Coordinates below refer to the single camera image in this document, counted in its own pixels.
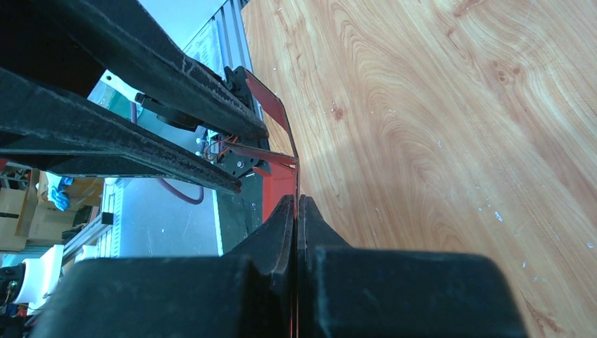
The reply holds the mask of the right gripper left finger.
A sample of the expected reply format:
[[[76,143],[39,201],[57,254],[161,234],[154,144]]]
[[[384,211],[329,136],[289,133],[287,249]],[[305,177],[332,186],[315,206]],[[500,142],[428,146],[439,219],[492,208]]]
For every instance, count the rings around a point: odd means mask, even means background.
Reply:
[[[282,337],[272,271],[246,254],[96,258],[58,283],[32,337]]]

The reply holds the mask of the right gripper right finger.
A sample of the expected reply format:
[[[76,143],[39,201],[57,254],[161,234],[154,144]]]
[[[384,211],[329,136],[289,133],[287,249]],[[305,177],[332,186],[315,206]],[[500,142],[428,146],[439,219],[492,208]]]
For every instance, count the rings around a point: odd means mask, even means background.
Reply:
[[[298,203],[300,337],[526,337],[499,267],[472,253],[363,249]]]

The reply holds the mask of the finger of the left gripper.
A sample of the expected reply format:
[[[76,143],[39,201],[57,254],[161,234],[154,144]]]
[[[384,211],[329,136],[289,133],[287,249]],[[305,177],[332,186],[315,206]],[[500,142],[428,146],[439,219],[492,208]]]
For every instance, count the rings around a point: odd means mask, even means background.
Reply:
[[[268,135],[264,122],[187,56],[138,1],[2,1],[1,67],[80,96],[108,70],[217,131]]]
[[[1,70],[1,157],[71,177],[170,178],[238,193],[241,182],[187,149],[70,92]]]

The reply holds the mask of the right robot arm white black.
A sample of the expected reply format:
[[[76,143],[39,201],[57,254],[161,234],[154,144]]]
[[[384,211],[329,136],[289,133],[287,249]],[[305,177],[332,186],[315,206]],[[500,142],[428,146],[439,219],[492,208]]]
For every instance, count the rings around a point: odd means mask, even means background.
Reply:
[[[1,269],[2,337],[526,337],[477,254],[359,249],[309,196],[283,196],[222,256],[62,255]]]

